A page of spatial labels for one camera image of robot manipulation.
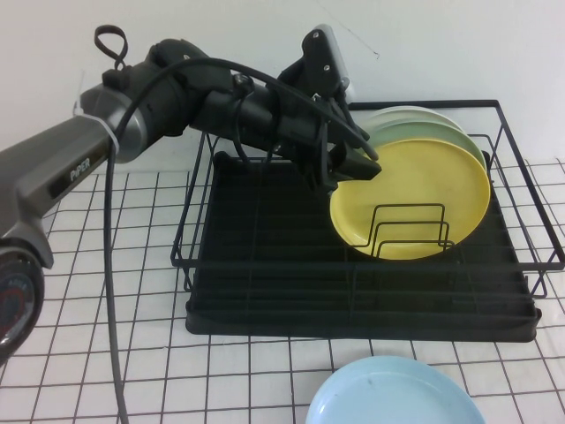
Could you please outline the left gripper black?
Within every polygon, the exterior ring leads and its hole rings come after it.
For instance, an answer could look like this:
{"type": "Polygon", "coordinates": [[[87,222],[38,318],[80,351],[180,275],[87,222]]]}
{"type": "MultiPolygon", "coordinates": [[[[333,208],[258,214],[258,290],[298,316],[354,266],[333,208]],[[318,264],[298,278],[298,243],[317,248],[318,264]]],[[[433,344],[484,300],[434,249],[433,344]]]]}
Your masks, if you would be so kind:
{"type": "Polygon", "coordinates": [[[277,154],[296,166],[313,191],[332,193],[338,181],[371,180],[381,172],[369,135],[348,109],[319,97],[305,102],[296,89],[278,89],[276,94],[277,154]],[[344,130],[345,122],[356,134],[352,140],[344,130]]]}

